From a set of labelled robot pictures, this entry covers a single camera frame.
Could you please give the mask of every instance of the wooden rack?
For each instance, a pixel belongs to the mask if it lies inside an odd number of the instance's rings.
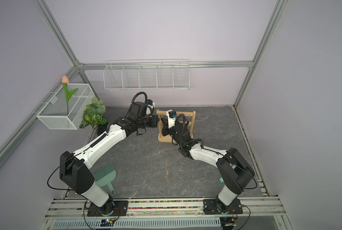
[[[193,138],[193,128],[194,128],[194,122],[195,122],[195,111],[193,111],[193,112],[177,112],[176,111],[176,115],[177,116],[182,114],[182,113],[185,115],[185,118],[189,121],[188,126],[190,127],[190,129],[189,129],[190,130],[190,136],[191,136],[191,138]],[[171,143],[172,142],[172,138],[171,138],[170,135],[167,135],[167,136],[163,136],[162,135],[163,124],[161,122],[161,117],[163,117],[163,116],[167,117],[166,111],[160,111],[159,109],[157,109],[157,115],[159,117],[159,122],[158,122],[158,128],[159,128],[158,140],[160,142],[169,142],[169,143]]]

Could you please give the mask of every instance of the metal grate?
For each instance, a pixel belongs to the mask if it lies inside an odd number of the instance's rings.
[[[87,220],[92,228],[186,228],[186,227],[220,227],[218,217],[197,218],[124,218],[118,219],[114,226],[101,227],[101,219]],[[87,229],[84,219],[56,220],[52,230],[55,229]]]
[[[116,90],[188,90],[189,62],[106,63],[104,87]]]
[[[78,88],[68,102],[68,115],[65,91],[61,86],[36,116],[49,129],[77,130],[85,106],[92,103],[94,92],[89,84],[67,84],[67,88]]]

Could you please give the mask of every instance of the colorful beads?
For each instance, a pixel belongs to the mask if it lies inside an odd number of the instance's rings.
[[[139,200],[129,201],[129,203],[168,203],[168,202],[202,202],[203,200]]]
[[[128,209],[173,209],[173,208],[203,208],[203,206],[180,206],[180,207],[135,207]]]

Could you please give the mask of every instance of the table surface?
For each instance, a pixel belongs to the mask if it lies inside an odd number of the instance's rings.
[[[106,108],[104,117],[111,123],[125,115],[127,109]],[[220,150],[235,148],[251,164],[231,107],[155,109],[196,111],[194,138],[201,138],[205,146]],[[178,146],[159,142],[158,133],[158,128],[147,128],[142,136],[130,135],[106,152],[90,171],[94,173],[112,162],[116,170],[116,178],[112,182],[116,191],[114,198],[216,197],[224,186],[219,182],[221,175],[218,169],[183,157],[177,150]],[[240,196],[262,196],[262,192],[257,187],[243,191]],[[67,198],[81,196],[70,191]]]

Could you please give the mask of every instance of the wire mesh basket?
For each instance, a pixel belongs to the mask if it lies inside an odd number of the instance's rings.
[[[117,90],[189,90],[190,73],[187,60],[106,61],[104,88]]]
[[[86,105],[95,96],[89,84],[67,84],[67,88],[78,89],[68,101],[68,115],[65,90],[61,86],[36,116],[50,130],[77,130]]]

